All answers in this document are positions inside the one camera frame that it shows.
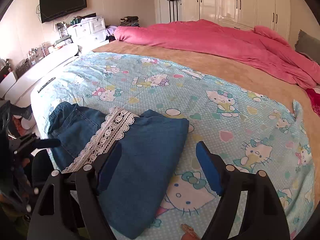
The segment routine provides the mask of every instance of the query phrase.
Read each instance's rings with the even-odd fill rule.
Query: tan blanket
[[[315,203],[320,199],[320,117],[312,110],[307,93],[297,85],[288,84],[269,74],[243,63],[198,52],[164,49],[151,46],[133,45],[123,41],[113,41],[94,52],[114,52],[135,54],[171,60],[186,67],[210,74],[240,87],[266,95],[284,104],[293,113],[292,103],[297,100],[304,110],[304,123],[311,146],[315,172]]]

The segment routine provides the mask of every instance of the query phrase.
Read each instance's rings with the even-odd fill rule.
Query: pink duvet
[[[147,28],[118,27],[119,41],[202,52],[234,59],[290,84],[307,89],[320,84],[320,66],[295,52],[274,31],[256,26],[254,31],[222,27],[213,22],[172,22]]]

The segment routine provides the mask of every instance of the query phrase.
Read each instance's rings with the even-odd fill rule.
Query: white wardrobe
[[[290,31],[290,0],[182,0],[182,19],[205,19],[221,26],[250,30],[263,25],[285,39]]]

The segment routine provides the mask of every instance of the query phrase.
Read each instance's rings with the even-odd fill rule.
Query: light blue bedsheet
[[[152,109],[190,121],[184,151],[166,196],[154,222],[138,239],[178,240],[183,235],[182,223],[193,227],[199,236],[205,232],[220,198],[210,190],[196,159],[195,146],[201,140],[225,163],[243,172],[267,172],[284,207],[292,237],[311,216],[314,165],[297,101],[291,114],[267,95],[174,62],[135,55],[91,52],[56,70],[54,76],[56,79],[39,93],[50,78],[43,79],[31,95],[42,137],[49,128],[49,114],[61,101],[104,113],[113,106],[135,114]],[[162,143],[155,141],[154,147]],[[244,208],[245,199],[241,198],[232,236],[239,231]],[[126,239],[115,234],[117,239]]]

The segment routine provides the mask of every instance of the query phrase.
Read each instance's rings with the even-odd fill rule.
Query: wall-mounted tv
[[[87,0],[40,0],[41,22],[50,22],[87,7]]]

